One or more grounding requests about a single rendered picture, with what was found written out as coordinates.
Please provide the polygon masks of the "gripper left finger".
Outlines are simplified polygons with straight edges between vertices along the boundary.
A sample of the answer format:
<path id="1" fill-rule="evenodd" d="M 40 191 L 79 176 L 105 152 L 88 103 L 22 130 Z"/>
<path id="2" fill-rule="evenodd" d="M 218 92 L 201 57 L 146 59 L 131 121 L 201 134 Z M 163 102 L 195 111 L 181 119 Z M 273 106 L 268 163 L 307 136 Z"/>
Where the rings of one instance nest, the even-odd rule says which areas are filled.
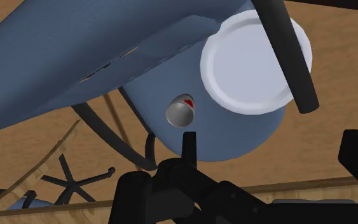
<path id="1" fill-rule="evenodd" d="M 118 180 L 108 224 L 269 224 L 271 209 L 229 181 L 196 168 L 196 134 L 185 132 L 182 155 L 157 173 L 128 172 Z"/>

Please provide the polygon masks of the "grey cup with red mark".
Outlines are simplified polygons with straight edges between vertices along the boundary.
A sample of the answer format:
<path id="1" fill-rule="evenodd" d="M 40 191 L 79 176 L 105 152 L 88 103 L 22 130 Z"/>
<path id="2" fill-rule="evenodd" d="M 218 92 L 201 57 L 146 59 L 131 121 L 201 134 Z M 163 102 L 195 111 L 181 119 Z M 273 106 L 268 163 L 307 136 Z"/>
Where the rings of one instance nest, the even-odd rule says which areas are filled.
<path id="1" fill-rule="evenodd" d="M 178 95 L 166 108 L 165 116 L 169 124 L 184 128 L 189 126 L 195 117 L 195 102 L 189 94 Z"/>

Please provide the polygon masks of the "black rod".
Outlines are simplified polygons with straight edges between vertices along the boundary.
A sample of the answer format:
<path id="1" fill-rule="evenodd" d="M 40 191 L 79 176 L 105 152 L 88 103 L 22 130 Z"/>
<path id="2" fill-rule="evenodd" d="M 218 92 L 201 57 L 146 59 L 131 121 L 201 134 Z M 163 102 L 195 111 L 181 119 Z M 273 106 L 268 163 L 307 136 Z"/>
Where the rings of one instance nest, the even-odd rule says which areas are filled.
<path id="1" fill-rule="evenodd" d="M 315 87 L 284 0 L 251 0 L 301 114 L 319 108 Z"/>

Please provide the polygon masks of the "white plate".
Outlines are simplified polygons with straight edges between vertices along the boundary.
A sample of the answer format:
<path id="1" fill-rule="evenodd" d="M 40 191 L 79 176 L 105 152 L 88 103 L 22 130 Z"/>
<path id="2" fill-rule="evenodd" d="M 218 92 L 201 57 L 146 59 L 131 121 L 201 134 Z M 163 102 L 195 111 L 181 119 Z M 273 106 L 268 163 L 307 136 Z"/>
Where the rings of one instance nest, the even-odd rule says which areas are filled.
<path id="1" fill-rule="evenodd" d="M 261 115 L 293 99 L 256 10 L 231 16 L 207 39 L 200 74 L 208 94 L 235 113 Z"/>

